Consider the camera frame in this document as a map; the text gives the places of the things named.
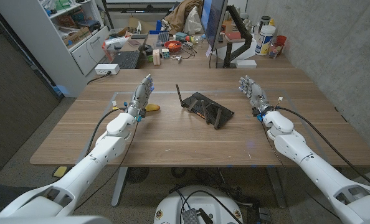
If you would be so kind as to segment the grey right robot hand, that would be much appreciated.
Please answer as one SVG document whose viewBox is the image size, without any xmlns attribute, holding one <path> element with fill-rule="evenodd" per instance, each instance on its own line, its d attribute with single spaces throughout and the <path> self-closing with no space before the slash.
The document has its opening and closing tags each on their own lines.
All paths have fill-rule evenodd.
<svg viewBox="0 0 370 224">
<path fill-rule="evenodd" d="M 239 90 L 249 99 L 252 105 L 253 117 L 262 119 L 267 113 L 274 110 L 274 107 L 269 103 L 267 95 L 260 85 L 249 76 L 240 77 Z"/>
</svg>

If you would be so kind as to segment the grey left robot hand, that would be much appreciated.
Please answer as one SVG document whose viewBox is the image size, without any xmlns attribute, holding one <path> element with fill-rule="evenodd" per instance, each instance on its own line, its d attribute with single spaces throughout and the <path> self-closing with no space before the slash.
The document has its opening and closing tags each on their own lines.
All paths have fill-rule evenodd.
<svg viewBox="0 0 370 224">
<path fill-rule="evenodd" d="M 136 117 L 141 110 L 144 110 L 148 104 L 150 94 L 154 90 L 153 77 L 148 74 L 136 87 L 131 96 L 127 113 Z"/>
</svg>

